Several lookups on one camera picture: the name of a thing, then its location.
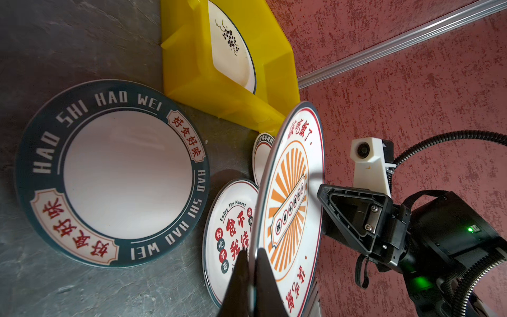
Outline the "white plate red Chinese characters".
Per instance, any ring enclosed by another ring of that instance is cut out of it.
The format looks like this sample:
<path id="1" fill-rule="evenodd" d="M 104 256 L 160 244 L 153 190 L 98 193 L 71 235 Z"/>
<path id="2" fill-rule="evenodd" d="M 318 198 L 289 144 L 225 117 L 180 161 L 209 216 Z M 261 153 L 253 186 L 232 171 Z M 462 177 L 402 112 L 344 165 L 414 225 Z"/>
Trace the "white plate red Chinese characters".
<path id="1" fill-rule="evenodd" d="M 236 259 L 251 244 L 259 188 L 247 179 L 227 183 L 217 194 L 207 217 L 202 245 L 205 285 L 221 307 Z"/>

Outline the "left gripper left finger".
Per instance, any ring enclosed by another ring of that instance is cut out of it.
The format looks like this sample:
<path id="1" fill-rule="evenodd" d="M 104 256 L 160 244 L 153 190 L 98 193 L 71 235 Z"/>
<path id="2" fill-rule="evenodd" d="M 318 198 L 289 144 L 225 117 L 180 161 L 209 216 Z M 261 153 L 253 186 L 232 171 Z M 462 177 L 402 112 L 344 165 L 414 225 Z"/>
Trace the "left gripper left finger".
<path id="1" fill-rule="evenodd" d="M 240 251 L 223 304 L 217 316 L 244 317 L 249 316 L 248 283 L 250 280 L 248 252 Z"/>

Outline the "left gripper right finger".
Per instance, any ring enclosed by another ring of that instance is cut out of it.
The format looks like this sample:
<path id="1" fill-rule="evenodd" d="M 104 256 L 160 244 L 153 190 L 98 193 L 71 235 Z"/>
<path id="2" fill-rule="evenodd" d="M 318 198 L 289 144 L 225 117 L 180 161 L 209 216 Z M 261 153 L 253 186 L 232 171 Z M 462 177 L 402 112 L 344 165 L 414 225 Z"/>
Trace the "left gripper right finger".
<path id="1" fill-rule="evenodd" d="M 265 249 L 257 250 L 253 316 L 288 316 Z"/>

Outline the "cream plate black floral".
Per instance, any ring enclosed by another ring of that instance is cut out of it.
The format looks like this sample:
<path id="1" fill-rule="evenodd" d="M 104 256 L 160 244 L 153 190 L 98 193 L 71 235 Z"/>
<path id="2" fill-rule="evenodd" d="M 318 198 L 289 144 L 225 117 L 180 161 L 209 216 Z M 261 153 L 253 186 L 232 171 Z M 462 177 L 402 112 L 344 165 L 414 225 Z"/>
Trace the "cream plate black floral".
<path id="1" fill-rule="evenodd" d="M 215 69 L 245 88 L 256 92 L 252 55 L 239 30 L 214 2 L 208 2 L 212 59 Z"/>

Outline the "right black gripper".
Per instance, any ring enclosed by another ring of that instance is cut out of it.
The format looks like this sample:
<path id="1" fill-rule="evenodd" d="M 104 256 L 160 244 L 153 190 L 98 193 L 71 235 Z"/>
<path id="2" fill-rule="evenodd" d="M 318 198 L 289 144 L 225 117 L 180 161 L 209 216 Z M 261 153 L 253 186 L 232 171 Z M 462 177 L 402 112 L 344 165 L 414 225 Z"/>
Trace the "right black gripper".
<path id="1" fill-rule="evenodd" d="M 411 218 L 408 207 L 380 192 L 326 184 L 320 186 L 318 199 L 348 247 L 372 254 L 379 272 L 401 272 Z"/>

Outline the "orange sunburst plate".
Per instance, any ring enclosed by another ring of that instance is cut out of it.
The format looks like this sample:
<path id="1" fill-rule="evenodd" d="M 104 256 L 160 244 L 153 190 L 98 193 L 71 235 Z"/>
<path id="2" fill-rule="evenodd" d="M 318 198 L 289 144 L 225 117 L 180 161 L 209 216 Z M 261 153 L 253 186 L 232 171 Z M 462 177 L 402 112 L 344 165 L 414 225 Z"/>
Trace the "orange sunburst plate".
<path id="1" fill-rule="evenodd" d="M 322 205 L 317 191 L 325 179 L 322 123 L 310 102 L 286 117 L 267 158 L 254 218 L 252 267 L 265 258 L 281 301 L 280 314 L 302 316 L 318 259 Z"/>

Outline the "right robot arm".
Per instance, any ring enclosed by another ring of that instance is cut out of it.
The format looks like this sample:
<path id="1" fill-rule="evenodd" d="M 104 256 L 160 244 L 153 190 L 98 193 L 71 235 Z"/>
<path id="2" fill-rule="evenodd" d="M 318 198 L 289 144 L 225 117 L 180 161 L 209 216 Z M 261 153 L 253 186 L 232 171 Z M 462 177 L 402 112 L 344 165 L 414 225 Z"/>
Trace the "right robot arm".
<path id="1" fill-rule="evenodd" d="M 402 204 L 365 189 L 321 185 L 327 236 L 357 251 L 355 282 L 367 265 L 403 276 L 419 316 L 486 316 L 478 282 L 506 262 L 506 241 L 457 194 L 420 191 Z"/>

